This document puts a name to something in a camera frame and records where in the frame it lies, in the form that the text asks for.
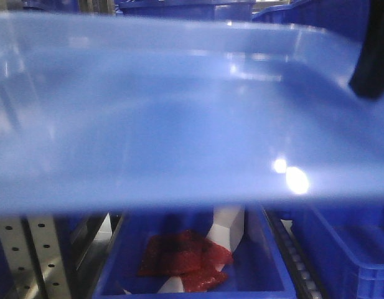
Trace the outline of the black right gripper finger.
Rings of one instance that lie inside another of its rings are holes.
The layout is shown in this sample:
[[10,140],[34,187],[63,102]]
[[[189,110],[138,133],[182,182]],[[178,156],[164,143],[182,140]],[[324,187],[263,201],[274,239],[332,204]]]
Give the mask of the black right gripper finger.
[[349,86],[367,99],[384,94],[384,1],[370,1],[367,32]]

